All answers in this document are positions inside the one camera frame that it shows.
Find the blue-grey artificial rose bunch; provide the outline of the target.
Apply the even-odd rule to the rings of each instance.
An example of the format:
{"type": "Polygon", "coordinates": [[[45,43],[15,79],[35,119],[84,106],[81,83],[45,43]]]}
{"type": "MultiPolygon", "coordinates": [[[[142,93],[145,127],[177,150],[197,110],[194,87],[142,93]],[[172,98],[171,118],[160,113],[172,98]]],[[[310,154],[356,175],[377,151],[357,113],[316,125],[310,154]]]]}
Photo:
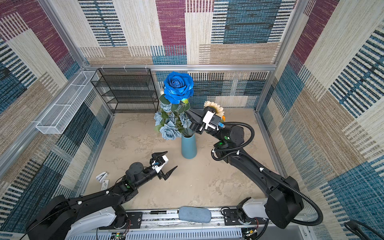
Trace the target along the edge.
{"type": "Polygon", "coordinates": [[[189,138],[194,135],[190,129],[191,120],[186,114],[189,104],[180,102],[178,105],[164,104],[160,101],[159,111],[155,113],[155,128],[165,140],[189,138]]]}

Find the dark blue artificial rose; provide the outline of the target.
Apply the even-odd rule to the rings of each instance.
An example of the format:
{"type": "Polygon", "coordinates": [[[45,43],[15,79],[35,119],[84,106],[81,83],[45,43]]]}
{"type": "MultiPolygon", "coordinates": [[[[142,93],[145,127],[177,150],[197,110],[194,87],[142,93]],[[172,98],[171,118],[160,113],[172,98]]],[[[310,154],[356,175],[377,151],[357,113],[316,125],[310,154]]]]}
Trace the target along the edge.
{"type": "Polygon", "coordinates": [[[160,102],[171,105],[171,111],[179,114],[190,109],[189,98],[194,94],[194,80],[189,74],[171,72],[164,80],[164,93],[160,102]]]}

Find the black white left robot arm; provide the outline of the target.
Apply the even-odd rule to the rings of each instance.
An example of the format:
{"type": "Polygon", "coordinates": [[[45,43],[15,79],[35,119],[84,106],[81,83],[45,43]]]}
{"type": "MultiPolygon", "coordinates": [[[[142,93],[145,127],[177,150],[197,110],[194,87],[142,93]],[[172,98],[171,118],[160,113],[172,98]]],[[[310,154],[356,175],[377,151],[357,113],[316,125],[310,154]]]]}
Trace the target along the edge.
{"type": "Polygon", "coordinates": [[[122,205],[134,198],[142,185],[155,177],[167,180],[174,171],[162,171],[169,161],[166,154],[153,153],[146,168],[140,162],[131,164],[106,190],[77,198],[54,197],[27,224],[26,235],[31,240],[66,240],[99,227],[123,227],[128,218],[122,205]]]}

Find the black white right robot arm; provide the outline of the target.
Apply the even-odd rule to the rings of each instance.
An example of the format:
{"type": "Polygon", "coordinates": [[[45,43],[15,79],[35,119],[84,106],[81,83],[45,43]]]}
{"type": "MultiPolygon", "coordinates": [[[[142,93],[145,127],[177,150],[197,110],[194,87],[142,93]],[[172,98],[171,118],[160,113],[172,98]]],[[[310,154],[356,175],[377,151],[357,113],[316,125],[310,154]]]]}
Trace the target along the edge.
{"type": "Polygon", "coordinates": [[[189,109],[186,115],[192,122],[190,129],[197,133],[213,136],[218,140],[211,156],[215,161],[225,161],[240,170],[254,182],[267,197],[263,208],[267,218],[277,227],[284,229],[289,223],[302,226],[317,226],[323,222],[324,215],[319,206],[300,191],[298,182],[292,177],[284,178],[269,170],[245,151],[255,137],[255,130],[243,122],[222,123],[221,117],[213,108],[204,110],[189,109]],[[304,209],[304,202],[314,208],[317,218],[304,222],[296,216],[304,209]]]}

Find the beige artificial flower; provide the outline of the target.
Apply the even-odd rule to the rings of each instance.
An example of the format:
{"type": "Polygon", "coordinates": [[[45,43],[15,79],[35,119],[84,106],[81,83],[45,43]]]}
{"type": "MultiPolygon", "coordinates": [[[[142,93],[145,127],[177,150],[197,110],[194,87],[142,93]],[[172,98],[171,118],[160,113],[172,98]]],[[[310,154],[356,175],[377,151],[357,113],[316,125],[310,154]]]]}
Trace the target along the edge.
{"type": "Polygon", "coordinates": [[[205,101],[204,107],[209,107],[209,108],[213,109],[215,111],[215,114],[217,116],[219,116],[223,121],[225,121],[225,116],[224,116],[225,111],[224,111],[223,107],[221,107],[217,103],[211,102],[211,101],[205,101]]]}

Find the teal cylindrical vase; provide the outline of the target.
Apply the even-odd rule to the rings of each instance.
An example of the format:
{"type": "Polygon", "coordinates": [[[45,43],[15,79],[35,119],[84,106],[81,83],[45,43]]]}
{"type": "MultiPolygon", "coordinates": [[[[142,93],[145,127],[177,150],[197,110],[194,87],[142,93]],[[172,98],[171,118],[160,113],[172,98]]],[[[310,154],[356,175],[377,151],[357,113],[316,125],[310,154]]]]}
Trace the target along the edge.
{"type": "Polygon", "coordinates": [[[181,144],[182,156],[185,159],[193,159],[197,155],[197,142],[195,135],[190,137],[182,136],[181,144]]]}

